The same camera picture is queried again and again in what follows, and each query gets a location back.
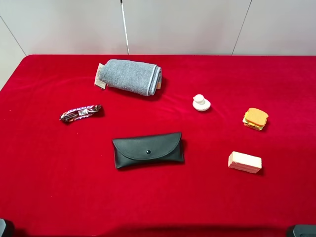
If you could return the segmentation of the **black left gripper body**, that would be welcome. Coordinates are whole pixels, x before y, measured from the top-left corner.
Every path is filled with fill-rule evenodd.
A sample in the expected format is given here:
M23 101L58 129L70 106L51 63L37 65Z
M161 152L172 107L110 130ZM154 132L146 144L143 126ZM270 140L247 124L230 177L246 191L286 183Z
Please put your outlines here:
M12 237L13 233L13 223L5 219L0 219L0 237Z

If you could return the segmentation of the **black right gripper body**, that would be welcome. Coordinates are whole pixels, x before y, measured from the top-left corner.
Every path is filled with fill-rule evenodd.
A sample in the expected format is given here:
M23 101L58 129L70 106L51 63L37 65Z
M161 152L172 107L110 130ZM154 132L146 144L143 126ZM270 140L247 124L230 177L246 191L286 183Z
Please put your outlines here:
M291 226L286 233L287 237L316 237L316 225Z

